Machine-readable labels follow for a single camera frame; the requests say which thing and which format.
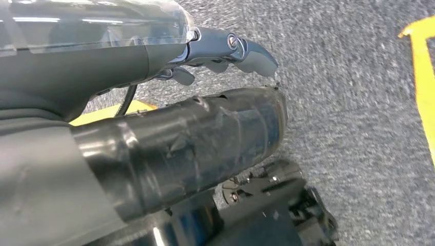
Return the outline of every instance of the yellow tape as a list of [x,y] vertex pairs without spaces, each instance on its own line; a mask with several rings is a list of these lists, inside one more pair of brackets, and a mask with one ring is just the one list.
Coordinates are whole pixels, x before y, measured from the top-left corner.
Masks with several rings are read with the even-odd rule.
[[435,74],[426,42],[435,37],[435,15],[408,25],[404,35],[411,37],[417,107],[435,165]]
[[[101,110],[97,110],[91,113],[87,113],[87,114],[83,114],[81,115],[79,118],[73,120],[72,122],[70,122],[71,125],[73,126],[81,126],[87,123],[91,123],[97,120],[101,120],[101,119],[106,119],[106,118],[112,118],[113,116],[115,116],[116,112],[118,111],[118,109],[120,108],[121,104],[112,106],[112,107],[108,107],[105,109],[101,109]],[[156,109],[157,107],[154,105],[150,105],[150,104],[145,104],[141,101],[138,100],[133,100],[130,104],[130,107],[127,110],[127,114],[136,112],[136,111],[151,111]]]

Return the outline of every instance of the gray plastic housing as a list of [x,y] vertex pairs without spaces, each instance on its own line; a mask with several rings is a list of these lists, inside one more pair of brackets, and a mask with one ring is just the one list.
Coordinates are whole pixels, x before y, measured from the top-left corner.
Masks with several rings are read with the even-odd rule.
[[186,44],[128,46],[0,59],[0,110],[41,109],[71,121],[94,95],[155,76]]
[[1,245],[82,245],[125,226],[69,127],[2,136],[0,148]]

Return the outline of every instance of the screw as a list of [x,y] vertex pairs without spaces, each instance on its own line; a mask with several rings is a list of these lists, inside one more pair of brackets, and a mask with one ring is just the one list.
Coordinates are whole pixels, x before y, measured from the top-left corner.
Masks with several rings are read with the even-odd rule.
[[234,202],[237,202],[237,200],[239,199],[235,193],[231,193],[231,198]]
[[234,36],[234,34],[228,35],[228,46],[235,50],[237,48],[237,38]]

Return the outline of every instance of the black mechanical part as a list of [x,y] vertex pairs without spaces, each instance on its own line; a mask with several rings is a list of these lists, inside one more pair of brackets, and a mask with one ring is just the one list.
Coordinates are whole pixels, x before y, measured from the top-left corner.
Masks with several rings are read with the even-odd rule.
[[72,133],[108,199],[129,221],[259,163],[278,148],[286,122],[284,95],[259,87],[104,119]]
[[128,107],[130,107],[130,104],[133,101],[134,95],[136,93],[136,89],[137,89],[137,85],[128,87],[124,100],[121,103],[120,108],[116,112],[115,117],[125,115],[127,113]]
[[[242,220],[241,217],[244,213],[264,211],[264,207],[281,205],[285,207],[287,211],[285,215],[292,222],[292,231],[299,235],[299,243],[285,241],[282,238],[281,241],[273,245],[335,245],[338,241],[338,225],[335,218],[325,208],[317,190],[304,186],[305,181],[299,166],[289,161],[278,160],[266,167],[265,175],[260,177],[252,177],[251,175],[242,181],[232,179],[225,182],[224,187],[227,189],[223,190],[223,195],[226,201],[229,204],[232,203],[233,206],[222,210],[220,215],[227,228],[234,221]],[[283,215],[279,211],[279,209],[275,210],[275,218]],[[240,228],[250,224],[253,222],[243,226],[238,225],[236,228],[243,230]],[[262,224],[261,228],[264,230],[267,227]],[[252,241],[253,243],[250,245],[263,245],[254,243],[262,240],[262,237],[256,238],[257,234],[261,235],[261,232],[250,233],[246,238],[241,237],[241,233],[233,237],[239,244],[242,242],[240,240],[244,239],[245,242]],[[215,245],[238,245],[237,243],[230,244],[228,235],[220,233],[219,238],[222,241]]]

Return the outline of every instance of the robotic hand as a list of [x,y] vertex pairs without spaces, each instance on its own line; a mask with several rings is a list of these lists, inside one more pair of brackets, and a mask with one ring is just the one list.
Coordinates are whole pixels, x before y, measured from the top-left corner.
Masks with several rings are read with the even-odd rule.
[[11,0],[0,18],[2,245],[271,242],[261,235],[276,236],[275,245],[332,245],[335,221],[287,169],[233,180],[223,195],[235,204],[225,210],[211,197],[278,149],[287,125],[278,87],[68,124],[112,88],[154,78],[191,84],[181,66],[219,73],[231,63],[272,76],[278,65],[261,45],[195,28],[170,0]]
[[[234,33],[196,28],[195,38],[188,43],[183,54],[170,61],[171,65],[205,66],[213,72],[225,72],[232,63],[245,73],[256,72],[261,76],[273,76],[278,64],[261,45]],[[174,79],[182,85],[190,85],[194,76],[181,67],[165,70],[157,79]]]

